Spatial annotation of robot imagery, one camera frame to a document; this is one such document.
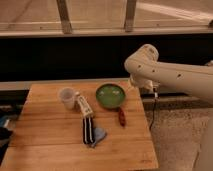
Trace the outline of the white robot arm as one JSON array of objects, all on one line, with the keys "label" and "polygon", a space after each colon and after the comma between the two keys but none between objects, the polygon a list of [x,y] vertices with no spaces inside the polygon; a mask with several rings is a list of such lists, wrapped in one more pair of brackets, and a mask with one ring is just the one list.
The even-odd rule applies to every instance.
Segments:
[{"label": "white robot arm", "polygon": [[[158,57],[153,45],[144,44],[125,60],[132,85],[146,87],[153,81],[213,105],[213,60],[200,66],[159,62]],[[213,114],[204,131],[193,171],[213,171]]]}]

